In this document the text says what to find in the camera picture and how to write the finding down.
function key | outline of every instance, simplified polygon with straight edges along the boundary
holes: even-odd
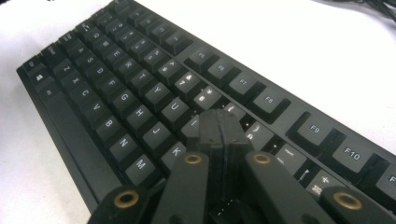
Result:
[[[361,190],[396,212],[396,165],[388,161],[378,162],[361,182]]]
[[[223,88],[239,73],[239,69],[233,67],[231,63],[221,58],[209,67],[205,72],[205,77],[219,88]]]
[[[377,156],[367,146],[347,138],[336,150],[328,150],[320,160],[337,174],[357,184],[367,173]]]
[[[225,87],[224,90],[228,92],[236,101],[244,105],[255,94],[257,94],[257,92],[259,92],[262,87],[263,85],[252,75],[240,73]]]
[[[176,32],[166,38],[163,47],[173,55],[178,55],[183,49],[192,43],[188,37],[181,32]]]
[[[311,155],[318,156],[337,133],[330,122],[306,112],[287,132],[287,136]]]
[[[195,72],[202,74],[219,57],[214,55],[209,49],[199,48],[185,62]]]
[[[265,88],[248,106],[261,119],[272,124],[289,104],[290,101],[282,94],[272,88]]]

white surface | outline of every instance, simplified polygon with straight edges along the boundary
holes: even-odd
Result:
[[[0,6],[0,223],[89,218],[15,70],[108,2]],[[396,154],[391,21],[307,0],[139,2]]]

keycap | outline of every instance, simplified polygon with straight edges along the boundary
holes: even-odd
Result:
[[[148,129],[142,139],[146,149],[155,158],[161,157],[176,142],[176,138],[161,122]]]
[[[276,154],[276,159],[285,166],[291,175],[295,175],[307,161],[306,156],[289,144],[285,144]]]
[[[126,118],[126,122],[134,136],[140,138],[157,120],[144,105],[141,105]]]
[[[195,72],[202,74],[209,68],[219,57],[213,54],[209,49],[199,48],[185,62],[187,66]]]
[[[275,135],[256,121],[245,132],[245,136],[250,140],[254,150],[261,151]]]
[[[396,165],[378,162],[361,183],[361,189],[389,210],[396,210]]]
[[[141,148],[128,133],[111,146],[109,151],[121,169],[127,168],[142,155]]]
[[[244,105],[257,94],[262,87],[263,85],[252,75],[240,73],[224,88],[224,90],[235,98],[235,100]]]

black key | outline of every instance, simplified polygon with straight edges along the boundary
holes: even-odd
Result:
[[[125,170],[125,174],[136,186],[144,185],[144,182],[149,179],[155,172],[154,164],[146,155],[140,156],[132,165]]]
[[[214,55],[209,49],[199,48],[185,62],[195,72],[202,74],[219,57]]]
[[[344,185],[340,181],[335,179],[332,175],[329,175],[327,172],[320,170],[305,189],[306,191],[311,193],[316,199],[318,199],[324,189],[334,186],[344,187]]]
[[[43,49],[41,55],[49,68],[54,68],[66,59],[64,52],[56,44],[51,44]]]
[[[109,150],[122,170],[142,155],[141,148],[128,133],[120,138]]]
[[[190,108],[177,97],[161,111],[160,117],[166,126],[175,132],[191,118],[191,115]]]
[[[184,102],[192,99],[204,87],[204,82],[191,72],[186,73],[174,85],[174,90]]]
[[[84,78],[77,70],[71,72],[69,75],[61,79],[62,86],[69,92],[83,82]]]
[[[225,99],[220,93],[208,86],[192,102],[195,108],[199,111],[204,111],[212,108],[220,108],[225,103]]]
[[[110,116],[107,106],[103,104],[99,97],[91,98],[91,100],[80,107],[80,110],[93,130],[100,125],[100,122],[103,121],[105,117],[108,118]]]
[[[171,87],[175,82],[186,74],[187,70],[174,59],[164,64],[157,73],[157,78],[167,87]]]
[[[157,120],[144,105],[141,105],[126,118],[126,122],[134,136],[140,138]]]
[[[346,138],[335,150],[327,150],[320,160],[353,184],[361,181],[377,156],[367,146]]]
[[[112,140],[119,138],[124,133],[122,126],[113,116],[105,119],[95,131],[105,146],[110,146],[114,142]]]
[[[230,93],[236,101],[244,105],[257,94],[262,87],[263,85],[252,75],[240,73],[224,90]]]
[[[148,129],[142,139],[145,148],[155,158],[161,157],[165,150],[176,142],[176,138],[161,122]]]
[[[140,101],[129,90],[125,90],[114,97],[111,105],[119,117],[125,119],[132,110],[140,105]]]
[[[285,166],[291,175],[295,175],[306,162],[306,156],[289,144],[285,144],[276,154],[276,159]]]
[[[256,121],[245,132],[245,136],[250,140],[254,150],[261,151],[275,135],[265,128],[264,125]]]
[[[221,58],[209,67],[209,69],[204,73],[204,76],[216,86],[223,88],[239,73],[239,69],[233,67],[231,63]]]
[[[151,30],[149,36],[153,39],[157,44],[163,44],[166,38],[169,37],[174,32],[174,30],[165,22],[161,23],[157,27]]]
[[[148,72],[146,69],[140,71],[135,77],[133,77],[129,85],[134,93],[138,96],[143,96],[149,91],[158,80],[154,78],[154,76]]]
[[[163,47],[173,55],[178,55],[183,49],[188,47],[192,40],[187,38],[181,32],[176,32],[166,38]]]
[[[168,171],[172,171],[176,160],[186,153],[186,147],[183,146],[180,142],[177,142],[174,146],[172,146],[163,156],[161,157],[161,161],[166,166]]]
[[[290,104],[290,101],[274,91],[265,88],[248,106],[255,114],[267,123],[273,123]]]
[[[143,101],[154,113],[158,113],[172,101],[173,97],[172,92],[161,82],[158,82],[145,94]]]
[[[95,95],[96,93],[87,82],[82,82],[70,92],[70,97],[77,105],[85,104]]]
[[[199,137],[199,115],[195,115],[181,128],[180,136],[183,141],[187,141],[189,138]]]
[[[389,210],[396,212],[396,165],[378,162],[364,177],[361,189]]]
[[[140,38],[135,44],[129,48],[129,53],[137,61],[142,61],[143,58],[153,49],[153,45],[147,41],[145,38]]]
[[[155,73],[168,60],[169,57],[166,56],[162,51],[159,49],[154,49],[144,57],[142,64],[151,73]]]

key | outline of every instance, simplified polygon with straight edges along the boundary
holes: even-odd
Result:
[[[154,113],[160,112],[166,105],[168,105],[174,95],[161,82],[158,82],[151,90],[149,90],[143,97],[146,103]]]
[[[224,89],[239,103],[244,105],[255,94],[260,92],[263,85],[252,75],[240,73]]]
[[[275,135],[256,121],[245,132],[245,136],[250,140],[254,150],[261,151]]]
[[[361,182],[361,190],[396,212],[396,165],[379,161]]]
[[[126,118],[126,122],[134,136],[140,138],[157,120],[144,105],[141,105]]]
[[[209,68],[219,57],[214,55],[209,49],[199,48],[185,62],[187,66],[195,72],[202,74]]]
[[[122,170],[143,154],[141,148],[128,133],[120,138],[109,150]]]
[[[306,162],[306,156],[289,144],[285,144],[275,154],[275,157],[285,166],[286,170],[288,170],[291,175],[296,175],[297,171],[299,171]]]
[[[176,138],[161,123],[157,122],[143,135],[143,145],[155,158],[161,155],[176,142]]]
[[[177,97],[161,111],[159,116],[166,126],[175,132],[191,118],[191,115],[190,108]]]

